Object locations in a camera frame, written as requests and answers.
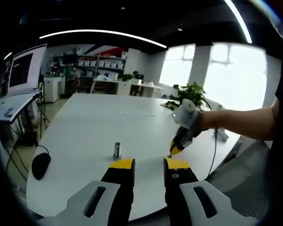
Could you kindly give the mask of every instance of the ceiling light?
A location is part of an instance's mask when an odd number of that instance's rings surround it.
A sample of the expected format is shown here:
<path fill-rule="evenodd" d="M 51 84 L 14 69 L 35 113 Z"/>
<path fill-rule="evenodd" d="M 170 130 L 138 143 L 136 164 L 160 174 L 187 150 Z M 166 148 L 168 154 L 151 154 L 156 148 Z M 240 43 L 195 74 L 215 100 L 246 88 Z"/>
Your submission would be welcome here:
<path fill-rule="evenodd" d="M 242 16 L 240 15 L 238 9 L 236 8 L 236 6 L 234 5 L 234 3 L 232 3 L 231 0 L 224 0 L 225 3 L 228 5 L 228 7 L 231 9 L 231 11 L 233 12 L 233 14 L 235 15 L 236 19 L 238 20 L 238 23 L 240 24 L 240 27 L 242 28 L 242 31 L 244 33 L 244 36 L 246 38 L 246 41 L 248 43 L 252 43 L 252 40 L 250 38 L 250 33 L 247 30 L 247 27 L 245 25 L 244 20 L 242 19 Z"/>
<path fill-rule="evenodd" d="M 11 52 L 10 52 L 9 54 L 7 54 L 7 55 L 3 58 L 3 60 L 6 60 L 6 58 L 8 58 L 10 55 L 11 55 Z"/>
<path fill-rule="evenodd" d="M 152 40 L 149 40 L 149 39 L 145 39 L 145 38 L 142 38 L 142 37 L 139 37 L 139 36 L 135 36 L 135 35 L 132 35 L 132 34 L 126 34 L 126 33 L 122 33 L 122 32 L 114 32 L 114 31 L 106 31 L 106 30 L 83 29 L 83 30 L 71 30 L 71 31 L 64 31 L 64 32 L 56 32 L 56 33 L 52 33 L 52 34 L 47 34 L 47 35 L 41 36 L 39 39 L 44 39 L 44 38 L 47 38 L 47 37 L 50 37 L 50 36 L 54 36 L 54 35 L 58 35 L 58 34 L 75 33 L 75 32 L 100 32 L 100 33 L 118 34 L 118 35 L 123 35 L 123 36 L 130 37 L 130 38 L 139 39 L 139 40 L 142 40 L 142 41 L 147 41 L 147 42 L 152 43 L 154 45 L 158 45 L 158 46 L 160 46 L 162 48 L 166 48 L 165 45 L 160 44 L 160 43 L 155 42 L 155 41 L 152 41 Z"/>

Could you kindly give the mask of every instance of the window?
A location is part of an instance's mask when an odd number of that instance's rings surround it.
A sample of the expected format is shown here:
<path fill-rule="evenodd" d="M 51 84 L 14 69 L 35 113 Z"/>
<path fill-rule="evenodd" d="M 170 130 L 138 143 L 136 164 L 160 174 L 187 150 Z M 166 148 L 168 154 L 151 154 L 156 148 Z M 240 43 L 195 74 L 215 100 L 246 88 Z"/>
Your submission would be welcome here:
<path fill-rule="evenodd" d="M 206 98 L 233 110 L 262 107 L 266 90 L 266 54 L 253 46 L 214 44 L 204 90 Z"/>
<path fill-rule="evenodd" d="M 170 48 L 166 53 L 159 83 L 171 87 L 175 84 L 186 85 L 189 81 L 194 53 L 195 45 Z"/>

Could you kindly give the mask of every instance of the green plant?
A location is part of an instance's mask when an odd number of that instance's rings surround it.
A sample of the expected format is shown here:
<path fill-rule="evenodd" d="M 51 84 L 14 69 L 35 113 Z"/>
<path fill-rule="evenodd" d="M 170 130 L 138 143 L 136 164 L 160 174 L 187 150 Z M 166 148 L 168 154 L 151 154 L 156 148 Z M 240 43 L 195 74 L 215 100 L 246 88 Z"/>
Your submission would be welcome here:
<path fill-rule="evenodd" d="M 132 74 L 120 74 L 117 78 L 121 79 L 122 81 L 128 81 L 133 78 L 133 75 Z"/>
<path fill-rule="evenodd" d="M 196 107 L 201 107 L 202 100 L 205 100 L 204 94 L 206 93 L 203 88 L 194 82 L 192 85 L 186 86 L 174 85 L 174 89 L 178 90 L 178 96 L 170 95 L 170 99 L 179 101 L 182 104 L 183 99 L 191 100 Z"/>

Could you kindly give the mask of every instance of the potted plant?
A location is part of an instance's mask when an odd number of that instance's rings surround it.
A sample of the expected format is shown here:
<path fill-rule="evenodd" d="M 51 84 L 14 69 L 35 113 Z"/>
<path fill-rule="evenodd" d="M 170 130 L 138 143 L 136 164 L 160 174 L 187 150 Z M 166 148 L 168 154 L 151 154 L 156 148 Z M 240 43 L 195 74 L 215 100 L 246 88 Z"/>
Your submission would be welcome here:
<path fill-rule="evenodd" d="M 125 81 L 130 81 L 133 78 L 133 75 L 132 74 L 120 74 L 117 78 L 125 82 Z"/>
<path fill-rule="evenodd" d="M 206 92 L 201 86 L 197 85 L 196 82 L 194 82 L 192 85 L 187 84 L 186 86 L 174 85 L 173 88 L 177 90 L 178 95 L 176 97 L 170 95 L 170 99 L 176 100 L 177 103 L 174 101 L 168 101 L 165 103 L 165 107 L 171 109 L 172 111 L 182 104 L 183 99 L 191 100 L 197 108 L 202 106 L 202 100 L 206 100 L 204 97 Z"/>

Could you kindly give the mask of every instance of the metal cylinder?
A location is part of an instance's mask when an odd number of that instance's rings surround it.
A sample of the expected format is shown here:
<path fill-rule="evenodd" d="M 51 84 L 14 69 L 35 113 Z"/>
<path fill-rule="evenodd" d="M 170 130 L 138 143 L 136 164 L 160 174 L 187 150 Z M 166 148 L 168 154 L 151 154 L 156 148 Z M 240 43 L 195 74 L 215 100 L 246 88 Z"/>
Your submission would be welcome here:
<path fill-rule="evenodd" d="M 114 154 L 113 154 L 113 158 L 115 160 L 118 160 L 121 158 L 121 143 L 116 142 L 114 145 Z"/>

